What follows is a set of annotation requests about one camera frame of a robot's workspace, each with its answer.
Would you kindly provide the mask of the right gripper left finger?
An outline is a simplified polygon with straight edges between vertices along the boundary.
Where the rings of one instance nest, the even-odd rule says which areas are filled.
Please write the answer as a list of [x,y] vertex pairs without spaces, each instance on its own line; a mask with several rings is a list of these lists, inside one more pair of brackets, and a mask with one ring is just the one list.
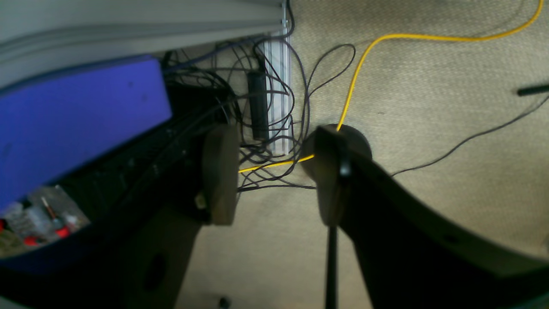
[[1,262],[1,297],[38,309],[172,309],[198,232],[235,219],[239,137],[212,127],[146,189],[84,229]]

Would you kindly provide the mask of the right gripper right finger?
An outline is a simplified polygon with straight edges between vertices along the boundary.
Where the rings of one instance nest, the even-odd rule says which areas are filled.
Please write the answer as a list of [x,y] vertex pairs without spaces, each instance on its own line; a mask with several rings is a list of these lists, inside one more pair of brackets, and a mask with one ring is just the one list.
[[375,309],[546,309],[548,261],[423,205],[372,160],[361,133],[315,131],[321,219],[351,240]]

